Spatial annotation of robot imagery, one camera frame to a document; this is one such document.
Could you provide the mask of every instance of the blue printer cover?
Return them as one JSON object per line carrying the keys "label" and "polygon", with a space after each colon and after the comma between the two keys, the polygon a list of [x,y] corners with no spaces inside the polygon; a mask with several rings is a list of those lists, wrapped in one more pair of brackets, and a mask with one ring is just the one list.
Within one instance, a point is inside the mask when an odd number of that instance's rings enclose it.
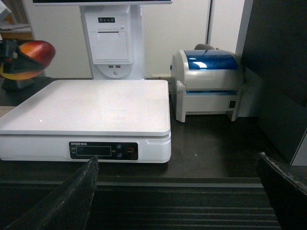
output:
{"label": "blue printer cover", "polygon": [[238,69],[234,57],[224,50],[184,50],[190,70]]}

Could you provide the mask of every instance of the label printer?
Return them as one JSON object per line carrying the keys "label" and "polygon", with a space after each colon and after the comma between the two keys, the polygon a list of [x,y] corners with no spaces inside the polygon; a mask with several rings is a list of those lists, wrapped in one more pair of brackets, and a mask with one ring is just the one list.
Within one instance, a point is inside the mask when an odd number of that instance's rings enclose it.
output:
{"label": "label printer", "polygon": [[224,50],[179,50],[171,65],[171,97],[176,120],[186,115],[227,114],[237,118],[244,71]]}

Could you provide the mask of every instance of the red fruit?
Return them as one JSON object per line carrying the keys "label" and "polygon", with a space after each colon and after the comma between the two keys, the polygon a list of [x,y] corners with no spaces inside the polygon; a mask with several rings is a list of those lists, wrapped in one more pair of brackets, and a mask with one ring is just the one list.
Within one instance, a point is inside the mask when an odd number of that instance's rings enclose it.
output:
{"label": "red fruit", "polygon": [[[19,46],[19,48],[24,54],[42,63],[45,66],[45,68],[49,66],[49,64],[51,63],[56,53],[53,45],[45,41],[27,42]],[[44,70],[42,69],[42,70],[10,74],[10,73],[3,73],[3,64],[1,64],[1,67],[0,67],[0,74],[4,76],[5,78],[12,79],[12,80],[29,79],[29,78],[37,76],[43,71]]]}

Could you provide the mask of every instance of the digital scale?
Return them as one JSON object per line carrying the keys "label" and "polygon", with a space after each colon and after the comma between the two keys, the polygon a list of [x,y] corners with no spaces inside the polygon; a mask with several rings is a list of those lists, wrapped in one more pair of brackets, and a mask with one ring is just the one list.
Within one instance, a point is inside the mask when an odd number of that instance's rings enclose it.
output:
{"label": "digital scale", "polygon": [[0,159],[164,163],[165,80],[57,80],[0,118]]}

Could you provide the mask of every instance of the white wall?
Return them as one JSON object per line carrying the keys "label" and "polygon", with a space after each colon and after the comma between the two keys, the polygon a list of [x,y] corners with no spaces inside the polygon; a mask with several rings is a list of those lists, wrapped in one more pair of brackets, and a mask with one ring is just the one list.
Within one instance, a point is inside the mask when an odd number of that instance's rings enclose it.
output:
{"label": "white wall", "polygon": [[23,0],[35,40],[50,42],[56,55],[45,70],[53,78],[90,78],[80,10],[77,6],[34,6]]}
{"label": "white wall", "polygon": [[245,0],[213,0],[209,44],[236,52]]}
{"label": "white wall", "polygon": [[143,7],[146,77],[170,74],[173,54],[206,42],[209,2],[173,0],[170,5]]}
{"label": "white wall", "polygon": [[[56,56],[46,69],[55,78],[91,77],[77,6],[34,6],[23,0],[36,40],[50,42]],[[146,76],[167,74],[172,55],[206,40],[209,0],[173,0],[143,8]]]}

